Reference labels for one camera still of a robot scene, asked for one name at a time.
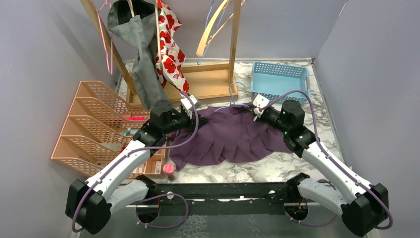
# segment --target gray wall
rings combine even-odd
[[[0,237],[68,237],[78,176],[50,157],[79,81],[115,80],[80,1],[2,1],[0,22]]]
[[[316,57],[346,1],[247,0],[241,10],[236,57]],[[213,11],[221,2],[216,1]],[[175,41],[188,58],[197,57],[197,46],[211,0],[167,0],[166,3],[182,22],[175,33]],[[104,21],[108,9],[101,12]],[[230,16],[232,9],[233,6],[226,11],[225,19]],[[230,38],[231,23],[212,41],[206,57],[228,58]],[[134,58],[135,51],[131,46],[118,38],[115,42],[123,59]]]
[[[389,190],[395,225],[382,238],[420,233],[419,11],[418,0],[350,0],[315,61],[344,159]]]

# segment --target purple cloth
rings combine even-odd
[[[187,163],[198,166],[217,165],[224,160],[243,163],[260,160],[273,151],[291,153],[283,142],[283,134],[253,121],[254,116],[246,107],[231,106],[215,112],[216,109],[200,110],[199,114],[209,122],[197,131],[191,142],[170,150],[169,156],[177,170]],[[190,136],[187,130],[181,130],[172,145],[181,144]]]

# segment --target black metal base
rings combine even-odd
[[[148,185],[147,197],[168,193],[182,195],[187,199],[189,215],[284,215],[284,203],[301,200],[301,197],[296,198],[289,194],[291,189],[287,189],[285,182],[155,184],[145,176],[138,179]],[[158,203],[155,213],[160,216],[185,214],[185,203],[177,197],[163,197],[159,202],[155,200],[145,204]],[[150,214],[151,211],[149,208],[139,208],[137,212]]]

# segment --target white marble floor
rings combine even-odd
[[[315,79],[313,67],[308,61],[303,62],[281,62],[282,64],[306,67],[310,72],[311,98],[314,104],[314,111],[317,119],[318,136],[326,147],[338,158],[340,153],[334,139],[328,114],[322,101],[322,96]],[[235,63],[235,79],[246,85],[246,88],[238,85],[239,103],[251,100],[251,72],[252,63]],[[125,98],[127,85],[122,81],[119,88],[119,95]],[[199,109],[208,106],[226,106],[228,103],[206,104]],[[308,104],[303,106],[305,110],[305,126],[313,131],[314,125],[312,114]],[[306,173],[314,179],[323,179],[324,176],[308,162],[300,159],[294,154],[274,152],[271,155],[251,163],[234,164],[224,161],[213,166],[194,166],[187,164],[180,172],[178,183],[193,182],[264,182],[264,181],[287,181],[298,173]]]

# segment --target small pink object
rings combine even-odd
[[[128,117],[127,120],[146,120],[144,117]]]
[[[174,180],[176,180],[176,179],[178,178],[178,173],[177,173],[177,171],[175,170],[175,166],[174,166],[173,164],[166,163],[166,164],[163,166],[163,172],[164,172],[166,175],[168,175],[168,179],[169,179],[170,181],[174,181]]]

